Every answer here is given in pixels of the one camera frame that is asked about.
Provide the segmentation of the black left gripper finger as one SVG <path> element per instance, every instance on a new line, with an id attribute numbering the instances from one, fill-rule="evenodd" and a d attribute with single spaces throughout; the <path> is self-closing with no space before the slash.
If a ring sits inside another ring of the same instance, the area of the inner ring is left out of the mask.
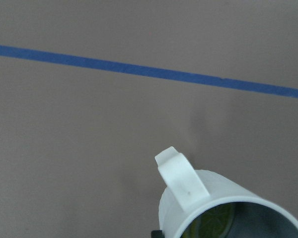
<path id="1" fill-rule="evenodd" d="M 151 231 L 151 238 L 163 238 L 163 231 L 162 230 L 153 230 Z"/>

